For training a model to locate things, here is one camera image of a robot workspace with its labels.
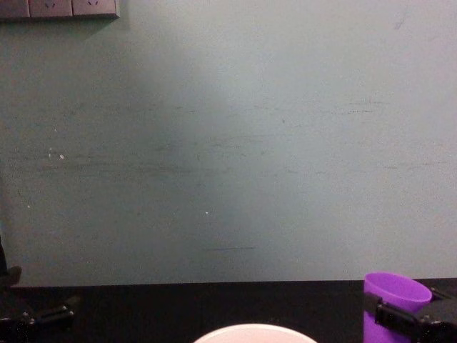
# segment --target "black table surface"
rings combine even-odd
[[[422,279],[457,294],[457,279]],[[69,332],[39,342],[192,343],[233,324],[295,329],[319,343],[362,342],[362,281],[15,288],[34,309],[83,302]]]

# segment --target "white bowl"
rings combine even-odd
[[[316,343],[316,341],[285,327],[242,324],[210,332],[194,343]]]

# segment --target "plastic cup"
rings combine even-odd
[[[383,298],[384,302],[406,311],[417,312],[431,301],[430,289],[408,277],[376,272],[365,276],[363,291]],[[392,332],[374,322],[374,317],[363,312],[363,343],[411,343],[411,339]]]

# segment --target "wall socket panel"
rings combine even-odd
[[[0,21],[119,18],[120,0],[0,0]]]
[[[31,18],[72,16],[71,0],[29,0]]]
[[[29,17],[27,0],[0,0],[0,20],[19,20]]]
[[[117,17],[115,0],[73,0],[74,16]]]

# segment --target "electrical outlet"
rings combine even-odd
[[[115,0],[73,0],[73,15],[117,18],[116,5]]]
[[[72,16],[71,0],[29,0],[32,18]]]
[[[0,20],[30,17],[27,0],[0,0]]]

